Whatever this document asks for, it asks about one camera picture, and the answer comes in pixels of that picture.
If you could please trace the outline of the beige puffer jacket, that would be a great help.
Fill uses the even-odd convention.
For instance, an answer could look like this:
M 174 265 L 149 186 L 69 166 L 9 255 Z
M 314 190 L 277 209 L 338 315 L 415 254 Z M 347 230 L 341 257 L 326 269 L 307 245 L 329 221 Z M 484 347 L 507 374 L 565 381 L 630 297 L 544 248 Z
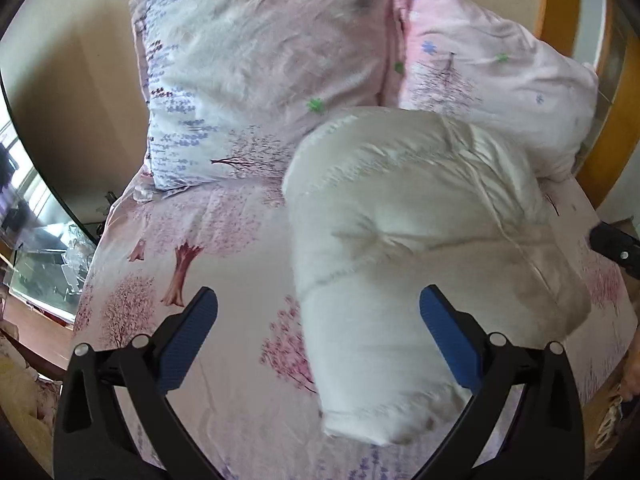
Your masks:
M 416 110 L 346 110 L 299 145 L 283 195 L 329 436 L 404 444 L 468 402 L 421 320 L 427 286 L 530 348 L 565 340 L 590 313 L 524 151 L 499 133 Z

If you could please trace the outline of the yellow patterned cloth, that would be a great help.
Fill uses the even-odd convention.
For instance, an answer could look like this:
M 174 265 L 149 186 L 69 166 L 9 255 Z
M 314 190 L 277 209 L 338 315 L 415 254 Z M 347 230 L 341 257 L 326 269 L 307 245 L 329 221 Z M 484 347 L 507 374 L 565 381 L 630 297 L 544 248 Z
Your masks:
M 32 456 L 48 471 L 52 470 L 57 386 L 56 382 L 42 382 L 9 339 L 1 336 L 2 411 Z

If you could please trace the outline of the pink floral bed sheet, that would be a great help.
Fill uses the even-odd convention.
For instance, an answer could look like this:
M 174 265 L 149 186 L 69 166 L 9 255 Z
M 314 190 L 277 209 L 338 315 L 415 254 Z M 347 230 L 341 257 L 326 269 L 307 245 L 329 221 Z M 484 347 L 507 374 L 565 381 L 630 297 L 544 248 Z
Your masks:
M 615 263 L 593 252 L 598 217 L 574 179 L 538 180 L 555 239 L 587 289 L 588 318 L 564 346 L 582 400 L 623 359 L 638 318 Z M 184 310 L 203 287 L 218 314 L 168 401 L 226 479 L 409 479 L 452 422 L 404 444 L 332 437 L 322 427 L 292 267 L 283 181 L 222 180 L 116 202 L 82 293 L 76 339 L 122 348 Z

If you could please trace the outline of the glass window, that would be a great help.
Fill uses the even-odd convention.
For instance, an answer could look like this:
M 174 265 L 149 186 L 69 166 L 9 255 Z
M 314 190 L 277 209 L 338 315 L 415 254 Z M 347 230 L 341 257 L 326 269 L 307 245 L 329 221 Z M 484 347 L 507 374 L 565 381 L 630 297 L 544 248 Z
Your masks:
M 50 189 L 1 95 L 1 279 L 9 293 L 75 323 L 96 241 Z

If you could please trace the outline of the right floral pillow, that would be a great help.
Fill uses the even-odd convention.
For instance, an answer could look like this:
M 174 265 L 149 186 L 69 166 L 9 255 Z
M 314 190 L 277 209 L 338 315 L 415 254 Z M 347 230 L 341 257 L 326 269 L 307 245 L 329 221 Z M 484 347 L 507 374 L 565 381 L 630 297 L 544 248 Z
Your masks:
M 399 105 L 521 145 L 537 177 L 564 180 L 596 112 L 598 76 L 471 0 L 408 0 Z

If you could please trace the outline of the floral pillow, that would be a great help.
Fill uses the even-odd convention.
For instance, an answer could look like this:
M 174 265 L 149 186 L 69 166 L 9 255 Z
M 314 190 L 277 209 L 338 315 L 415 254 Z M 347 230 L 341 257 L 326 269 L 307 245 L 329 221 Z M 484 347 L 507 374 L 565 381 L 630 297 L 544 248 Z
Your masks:
M 398 0 L 130 0 L 145 165 L 174 192 L 277 180 L 339 110 L 393 106 Z
M 564 180 L 596 112 L 598 76 L 471 0 L 408 0 L 399 105 L 521 145 L 537 177 Z

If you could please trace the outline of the left floral pillow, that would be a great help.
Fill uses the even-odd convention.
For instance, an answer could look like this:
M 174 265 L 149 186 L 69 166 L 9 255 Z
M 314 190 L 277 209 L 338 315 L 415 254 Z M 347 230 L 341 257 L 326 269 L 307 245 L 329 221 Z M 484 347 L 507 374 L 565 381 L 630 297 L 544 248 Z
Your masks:
M 277 180 L 339 110 L 393 106 L 398 0 L 130 0 L 145 165 L 174 192 Z

